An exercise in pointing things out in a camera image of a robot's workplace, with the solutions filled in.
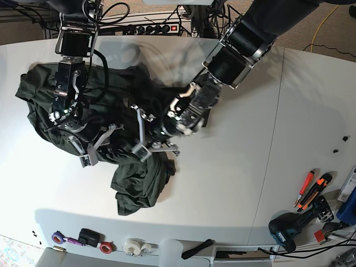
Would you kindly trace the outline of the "black robot arm, image left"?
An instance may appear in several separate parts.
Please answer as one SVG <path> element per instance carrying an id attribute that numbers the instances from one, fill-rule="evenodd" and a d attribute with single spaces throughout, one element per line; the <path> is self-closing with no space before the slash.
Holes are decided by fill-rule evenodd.
<path id="1" fill-rule="evenodd" d="M 48 118 L 47 131 L 68 132 L 68 141 L 77 150 L 83 167 L 98 163 L 97 150 L 109 147 L 112 134 L 124 128 L 121 115 L 97 112 L 85 99 L 84 92 L 91 68 L 85 59 L 97 55 L 103 64 L 104 84 L 95 102 L 103 100 L 109 87 L 109 71 L 105 56 L 95 50 L 103 20 L 103 1 L 50 1 L 60 13 L 60 32 L 55 52 L 62 56 L 55 73 L 56 87 Z"/>

